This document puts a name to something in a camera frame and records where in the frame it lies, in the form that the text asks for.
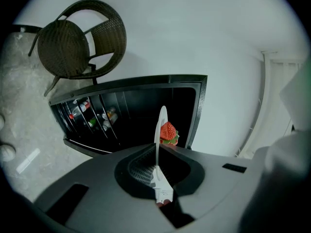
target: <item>tile floor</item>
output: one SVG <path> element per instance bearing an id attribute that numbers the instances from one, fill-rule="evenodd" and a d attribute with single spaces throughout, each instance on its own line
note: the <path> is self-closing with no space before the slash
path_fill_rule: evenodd
<path id="1" fill-rule="evenodd" d="M 0 58 L 0 114 L 5 118 L 0 142 L 16 149 L 15 159 L 3 163 L 2 168 L 13 189 L 30 201 L 58 178 L 90 159 L 63 143 L 63 132 L 48 101 L 52 96 L 92 85 L 91 80 L 61 79 L 48 96 L 43 97 L 53 75 L 41 64 L 36 47 L 31 57 L 27 55 L 34 36 L 10 34 Z M 19 174 L 16 168 L 35 149 L 39 149 L 40 154 Z"/>

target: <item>black cabinet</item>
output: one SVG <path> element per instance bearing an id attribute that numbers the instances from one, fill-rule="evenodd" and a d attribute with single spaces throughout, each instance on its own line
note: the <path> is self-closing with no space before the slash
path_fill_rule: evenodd
<path id="1" fill-rule="evenodd" d="M 52 99 L 50 107 L 65 133 L 65 144 L 90 156 L 152 143 L 163 105 L 178 130 L 178 146 L 190 149 L 206 84 L 204 75 L 117 80 Z M 115 115 L 109 120 L 110 110 Z"/>

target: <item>strawberry plush toy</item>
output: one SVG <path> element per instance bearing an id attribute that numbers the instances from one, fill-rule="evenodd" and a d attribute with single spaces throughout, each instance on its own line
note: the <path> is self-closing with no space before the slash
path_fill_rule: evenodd
<path id="1" fill-rule="evenodd" d="M 178 131 L 170 122 L 163 124 L 160 131 L 160 143 L 169 143 L 176 146 L 178 138 Z"/>

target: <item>chair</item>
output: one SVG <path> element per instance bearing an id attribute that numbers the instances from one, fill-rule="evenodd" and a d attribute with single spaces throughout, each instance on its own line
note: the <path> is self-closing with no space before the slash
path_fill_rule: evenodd
<path id="1" fill-rule="evenodd" d="M 60 17 L 69 17 L 80 10 L 93 10 L 103 14 L 107 21 L 82 32 L 73 22 Z M 91 32 L 95 54 L 90 56 L 86 34 Z M 38 55 L 43 66 L 55 76 L 46 96 L 60 78 L 95 79 L 109 73 L 121 61 L 126 48 L 125 27 L 119 14 L 108 4 L 99 0 L 81 0 L 68 7 L 59 17 L 41 29 L 35 36 L 28 56 L 38 40 Z M 98 70 L 89 64 L 92 58 L 113 53 L 109 62 Z M 93 71 L 83 73 L 87 67 Z"/>

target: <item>white round object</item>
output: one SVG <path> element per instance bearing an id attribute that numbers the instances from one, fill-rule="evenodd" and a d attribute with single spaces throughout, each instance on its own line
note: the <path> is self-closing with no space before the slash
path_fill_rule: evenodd
<path id="1" fill-rule="evenodd" d="M 163 126 L 163 124 L 165 124 L 167 121 L 168 121 L 167 110 L 165 106 L 162 106 L 160 115 L 159 115 L 159 120 L 156 124 L 156 129 L 155 129 L 155 170 L 156 170 L 156 177 L 159 181 L 162 180 L 163 178 L 163 173 L 159 167 L 160 132 L 161 132 L 161 126 Z"/>
<path id="2" fill-rule="evenodd" d="M 12 161 L 15 158 L 15 149 L 9 145 L 0 146 L 0 160 Z"/>
<path id="3" fill-rule="evenodd" d="M 4 118 L 0 115 L 0 130 L 2 130 L 4 127 Z"/>

